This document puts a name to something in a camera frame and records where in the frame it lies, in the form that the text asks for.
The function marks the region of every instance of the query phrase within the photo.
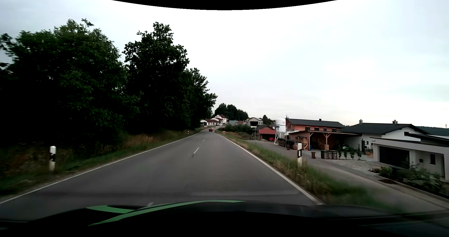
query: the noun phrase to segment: white lane marking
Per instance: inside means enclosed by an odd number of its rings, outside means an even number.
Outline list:
[[[276,172],[276,174],[278,174],[279,176],[281,176],[285,181],[289,182],[289,184],[293,185],[293,187],[297,188],[300,192],[302,192],[302,194],[306,195],[306,197],[308,197],[309,199],[311,199],[313,202],[315,202],[317,205],[322,205],[323,203],[319,202],[316,198],[314,198],[312,195],[310,195],[307,191],[305,191],[304,189],[302,189],[301,187],[299,187],[297,184],[295,184],[294,182],[292,182],[289,178],[287,178],[286,176],[284,176],[281,172],[275,170],[272,166],[268,165],[266,162],[262,161],[261,159],[259,159],[257,156],[255,156],[253,153],[249,152],[248,150],[244,149],[243,147],[241,147],[240,145],[238,145],[237,143],[229,140],[228,138],[221,136],[225,139],[227,139],[228,141],[234,143],[235,145],[237,145],[239,148],[243,149],[245,152],[247,152],[248,154],[252,155],[254,158],[256,158],[257,160],[259,160],[261,163],[263,163],[265,166],[267,166],[268,168],[270,168],[270,170]]]
[[[188,137],[184,137],[184,138],[182,138],[182,139],[179,139],[179,140],[176,140],[176,141],[172,141],[172,142],[170,142],[170,143],[164,144],[164,145],[159,146],[159,147],[157,147],[157,148],[164,147],[164,146],[167,146],[167,145],[169,145],[169,144],[175,143],[175,142],[177,142],[177,141],[184,140],[184,139],[186,139],[186,138],[188,138]],[[138,153],[138,154],[135,154],[135,155],[132,155],[132,156],[128,156],[127,158],[123,158],[123,159],[120,159],[120,160],[116,160],[115,162],[111,162],[111,163],[105,164],[105,165],[103,165],[103,166],[99,166],[99,167],[97,167],[97,168],[95,168],[95,169],[92,169],[92,170],[90,170],[90,171],[98,170],[99,168],[103,168],[103,167],[108,166],[108,165],[111,165],[111,164],[113,164],[113,163],[116,163],[116,162],[119,162],[119,161],[123,161],[123,160],[125,160],[125,159],[128,159],[128,158],[134,157],[134,156],[136,156],[136,155],[140,155],[140,154],[146,153],[146,152],[148,152],[148,151],[151,151],[151,150],[157,149],[157,148],[152,148],[152,149],[149,149],[149,150],[147,150],[147,151],[143,151],[143,152],[140,152],[140,153]],[[30,192],[27,192],[27,193],[24,193],[24,194],[20,194],[20,195],[18,195],[18,196],[12,197],[12,198],[10,198],[10,199],[4,200],[4,201],[0,202],[0,204],[6,203],[6,202],[11,201],[11,200],[16,199],[16,198],[20,198],[20,197],[22,197],[22,196],[28,195],[28,194],[33,193],[33,192],[37,192],[38,190],[42,190],[43,188],[47,188],[48,186],[52,186],[52,185],[54,185],[54,184],[57,184],[57,183],[60,183],[60,182],[64,182],[64,181],[69,180],[69,179],[71,179],[71,178],[80,176],[80,175],[82,175],[82,174],[86,174],[87,172],[90,172],[90,171],[85,171],[85,172],[80,173],[80,174],[77,174],[77,175],[75,175],[75,176],[71,176],[71,177],[68,177],[68,178],[66,178],[66,179],[60,180],[60,181],[58,181],[58,182],[51,183],[51,184],[46,185],[46,186],[44,186],[44,187],[37,188],[37,189],[32,190],[32,191],[30,191]]]

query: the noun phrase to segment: dark roof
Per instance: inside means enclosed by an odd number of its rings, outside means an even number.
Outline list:
[[[411,133],[408,133],[408,132],[404,132],[404,136],[414,137],[414,138],[418,138],[418,139],[426,139],[426,140],[436,141],[436,142],[440,142],[440,143],[444,143],[444,144],[449,144],[449,139],[448,138],[441,138],[441,137],[428,136],[428,135],[411,134]]]
[[[422,145],[431,145],[431,146],[444,147],[442,145],[435,145],[435,144],[430,144],[430,143],[422,143],[420,141],[415,141],[415,140],[398,140],[398,139],[387,139],[387,138],[376,138],[376,137],[370,137],[370,138],[376,139],[376,140],[393,140],[393,141],[409,142],[409,143],[422,144]]]
[[[412,124],[393,124],[393,123],[362,123],[353,125],[350,127],[346,127],[341,129],[341,132],[352,132],[352,133],[361,133],[361,134],[374,134],[374,135],[384,135],[389,132],[396,131],[398,129],[402,129],[404,127],[410,127],[415,131],[426,134],[426,131],[419,129]]]
[[[259,129],[262,129],[262,128],[266,127],[266,126],[268,126],[268,125],[260,125],[260,126],[258,126],[258,127],[255,127],[254,129],[255,129],[255,130],[259,130]]]
[[[417,126],[417,128],[427,131],[428,134],[433,136],[449,136],[449,128],[430,126]]]
[[[293,125],[305,125],[305,126],[327,126],[343,128],[344,125],[337,121],[325,121],[325,120],[302,120],[302,119],[287,119]]]

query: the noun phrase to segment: road edge line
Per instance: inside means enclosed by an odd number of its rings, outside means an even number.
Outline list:
[[[303,188],[301,188],[299,185],[295,184],[293,181],[291,181],[288,177],[284,176],[281,172],[275,170],[271,165],[267,164],[266,162],[264,162],[262,159],[258,158],[255,154],[249,152],[248,150],[244,149],[242,146],[238,145],[237,143],[229,140],[228,138],[222,136],[219,134],[219,136],[227,139],[228,141],[234,143],[236,146],[238,146],[239,148],[243,149],[244,151],[246,151],[248,154],[252,155],[254,158],[256,158],[257,160],[259,160],[261,163],[263,163],[265,166],[267,166],[268,168],[270,168],[270,170],[274,171],[276,174],[278,174],[280,177],[282,177],[285,181],[287,181],[289,184],[291,184],[293,187],[295,187],[297,190],[299,190],[302,194],[306,195],[306,197],[308,197],[310,200],[312,200],[313,202],[315,202],[317,205],[322,205],[323,203],[321,203],[318,199],[316,199],[314,196],[312,196],[310,193],[308,193],[306,190],[304,190]]]
[[[191,137],[191,136],[187,136],[187,137],[184,137],[184,138],[182,138],[182,139],[179,139],[179,140],[176,140],[176,141],[172,141],[172,142],[170,142],[170,143],[161,145],[161,146],[156,147],[156,148],[148,149],[148,150],[146,150],[146,151],[143,151],[143,152],[134,154],[134,155],[132,155],[132,156],[128,156],[128,157],[125,157],[125,158],[123,158],[123,159],[119,159],[119,160],[116,160],[116,161],[114,161],[114,162],[110,162],[110,163],[108,163],[108,164],[101,165],[101,166],[96,167],[96,168],[94,168],[94,169],[92,169],[92,170],[88,170],[88,171],[85,171],[85,172],[76,174],[76,175],[74,175],[74,176],[65,178],[65,179],[63,179],[63,180],[56,181],[56,182],[54,182],[54,183],[48,184],[48,185],[46,185],[46,186],[43,186],[43,187],[40,187],[40,188],[37,188],[37,189],[34,189],[34,190],[29,191],[29,192],[26,192],[26,193],[24,193],[24,194],[17,195],[17,196],[15,196],[15,197],[9,198],[9,199],[7,199],[7,200],[0,201],[0,205],[3,204],[3,203],[6,203],[6,202],[8,202],[8,201],[14,200],[14,199],[16,199],[16,198],[20,198],[20,197],[23,197],[23,196],[25,196],[25,195],[28,195],[28,194],[30,194],[30,193],[37,192],[37,191],[39,191],[39,190],[42,190],[43,188],[47,188],[47,187],[52,186],[52,185],[54,185],[54,184],[61,183],[61,182],[64,182],[64,181],[66,181],[66,180],[69,180],[69,179],[71,179],[71,178],[74,178],[74,177],[77,177],[77,176],[86,174],[87,172],[94,171],[94,170],[98,170],[99,168],[103,168],[103,167],[108,166],[108,165],[111,165],[111,164],[113,164],[113,163],[116,163],[116,162],[119,162],[119,161],[123,161],[123,160],[125,160],[125,159],[134,157],[134,156],[136,156],[136,155],[140,155],[140,154],[146,153],[146,152],[151,151],[151,150],[153,150],[153,149],[157,149],[157,148],[160,148],[160,147],[164,147],[164,146],[166,146],[166,145],[175,143],[175,142],[177,142],[177,141],[184,140],[184,139],[186,139],[186,138],[188,138],[188,137]]]

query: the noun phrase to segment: white house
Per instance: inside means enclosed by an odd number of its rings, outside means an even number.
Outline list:
[[[352,148],[360,147],[362,152],[368,148],[372,148],[373,138],[419,141],[417,138],[405,137],[404,131],[412,134],[427,134],[426,131],[412,124],[398,124],[396,120],[392,123],[363,123],[360,120],[359,124],[340,130],[340,132],[360,134],[361,136],[346,137],[344,143]]]
[[[263,125],[263,123],[264,123],[262,121],[262,119],[255,118],[255,117],[252,117],[252,118],[248,119],[248,122],[250,122],[251,126],[253,126],[253,127],[257,127],[257,126]]]
[[[223,114],[217,114],[214,118],[218,118],[220,119],[220,123],[227,123],[228,122],[228,118],[223,115]]]
[[[389,165],[409,168],[417,164],[429,172],[449,180],[449,138],[432,136],[412,124],[363,123],[341,129],[361,136],[347,137],[344,143],[352,148],[364,145],[373,149],[373,159]]]

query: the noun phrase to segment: green stripe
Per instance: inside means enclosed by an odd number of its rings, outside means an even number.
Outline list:
[[[95,211],[115,212],[115,213],[122,213],[122,214],[134,211],[131,209],[115,208],[115,207],[110,207],[107,205],[91,206],[91,207],[87,207],[87,209],[95,210]]]
[[[124,218],[128,218],[128,217],[132,217],[132,216],[136,216],[136,215],[140,215],[143,213],[148,213],[148,212],[152,212],[152,211],[159,211],[159,210],[163,210],[163,209],[168,209],[168,208],[172,208],[172,207],[177,207],[177,206],[182,206],[182,205],[192,205],[192,204],[198,204],[198,203],[204,203],[204,202],[224,202],[224,203],[236,203],[236,202],[244,202],[244,201],[239,201],[239,200],[204,200],[204,201],[192,201],[192,202],[185,202],[185,203],[179,203],[179,204],[172,204],[172,205],[165,205],[165,206],[159,206],[159,207],[155,207],[155,208],[149,208],[149,209],[145,209],[145,210],[139,210],[139,211],[135,211],[135,212],[130,212],[127,214],[122,214],[104,221],[100,221],[98,223],[93,223],[90,224],[89,226],[92,225],[97,225],[97,224],[101,224],[101,223],[107,223],[107,222],[113,222],[113,221],[118,221]]]

